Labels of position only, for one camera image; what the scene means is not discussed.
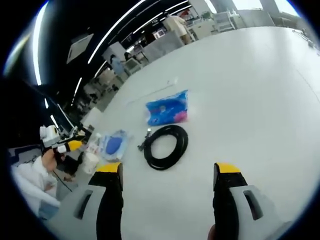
ceiling light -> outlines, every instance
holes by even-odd
[[[136,15],[136,17],[139,16],[139,15],[141,15],[141,14],[144,13],[145,11],[147,11],[149,8],[151,8],[153,5],[157,4],[158,2],[160,2],[160,0],[155,1],[154,3],[152,3],[151,5],[149,5],[148,7],[146,7],[145,9],[143,9],[141,12],[139,12],[139,13]]]
[[[131,18],[119,31],[118,34],[122,31],[122,29],[124,29],[129,23],[132,22],[133,19],[135,19],[136,17]]]
[[[34,67],[34,74],[36,83],[38,85],[41,85],[41,78],[40,78],[40,69],[39,69],[39,36],[40,36],[40,28],[41,23],[44,18],[45,10],[48,5],[48,2],[43,5],[43,7],[40,9],[38,15],[36,16],[34,30],[33,30],[33,39],[32,39],[32,55],[33,55],[33,67]]]
[[[57,124],[57,122],[56,122],[55,117],[54,117],[53,115],[50,115],[50,118],[51,118],[52,122],[54,123],[55,127],[56,127],[57,129],[59,129],[59,126],[58,126],[58,124]]]
[[[46,109],[49,107],[49,105],[48,105],[48,102],[47,102],[47,99],[46,99],[46,98],[44,99],[44,105],[45,105],[45,108],[46,108]]]
[[[183,8],[181,8],[181,9],[179,9],[179,10],[177,10],[177,11],[174,11],[174,12],[172,12],[172,13],[170,13],[170,14],[176,14],[176,13],[179,13],[179,12],[181,12],[182,10],[188,9],[188,8],[190,8],[190,7],[192,7],[192,5],[189,5],[189,6],[183,7]]]
[[[94,75],[94,78],[97,77],[98,73],[100,72],[100,70],[103,68],[103,66],[106,64],[107,61],[104,61],[104,63],[101,65],[101,67],[99,68],[98,71],[96,71],[95,75]]]
[[[154,19],[156,19],[157,17],[159,17],[160,15],[162,15],[163,12],[160,12],[158,15],[154,16],[153,18],[151,18],[149,21],[145,22],[142,26],[138,27],[133,34],[135,34],[136,32],[138,32],[140,29],[142,29],[145,25],[148,25],[149,23],[151,23]]]
[[[118,34],[114,35],[114,37],[108,42],[109,45],[115,39],[116,36],[118,36]]]
[[[119,18],[118,21],[109,29],[109,31],[104,35],[104,37],[101,39],[99,44],[94,49],[91,57],[89,58],[88,64],[91,63],[92,59],[94,58],[95,54],[97,53],[100,46],[103,44],[103,42],[106,40],[106,38],[110,35],[110,33],[115,29],[115,27],[123,20],[126,16],[128,16],[133,10],[135,10],[137,7],[139,7],[143,2],[146,0],[139,1],[136,5],[134,5],[132,8],[130,8],[122,17]]]
[[[75,97],[76,94],[77,94],[77,91],[78,91],[79,85],[80,85],[80,83],[81,83],[81,80],[82,80],[82,77],[80,77],[80,79],[79,79],[79,81],[78,81],[78,84],[76,85],[76,88],[75,88],[73,97]]]
[[[166,9],[165,11],[168,12],[169,10],[174,9],[175,7],[177,7],[177,6],[181,5],[181,4],[185,4],[185,3],[187,3],[187,2],[188,2],[188,0],[187,0],[187,1],[180,2],[180,3],[178,3],[178,4],[176,4],[176,5],[172,6],[172,7],[169,7],[169,8]]]

black cable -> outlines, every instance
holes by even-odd
[[[152,156],[151,145],[152,143],[164,135],[172,135],[176,138],[176,145],[173,152],[165,158],[155,158]],[[175,165],[181,156],[185,153],[188,146],[188,134],[178,125],[164,126],[154,132],[144,142],[144,157],[149,166],[156,170],[166,170]]]
[[[69,189],[70,190],[70,192],[72,192],[72,190],[61,180],[61,178],[58,176],[58,174],[55,172],[55,171],[53,171],[53,173],[56,175],[56,177],[61,181],[61,183],[67,188],[67,189]]]

white container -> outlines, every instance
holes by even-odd
[[[96,133],[95,137],[90,142],[88,142],[85,151],[88,153],[96,154],[96,155],[99,154],[100,138],[101,138],[101,134]]]
[[[99,163],[99,157],[91,152],[85,152],[83,155],[83,171],[86,174],[93,175],[96,172],[97,164]]]

chair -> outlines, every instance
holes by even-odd
[[[130,73],[130,75],[138,72],[140,69],[142,69],[142,65],[135,60],[133,57],[127,60],[124,64],[125,70]]]
[[[218,32],[221,33],[224,31],[236,29],[230,20],[230,13],[228,11],[215,13],[213,16]]]

blue plastic bag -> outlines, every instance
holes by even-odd
[[[146,107],[150,112],[150,118],[147,123],[150,126],[159,126],[185,121],[188,116],[187,91],[148,102]]]

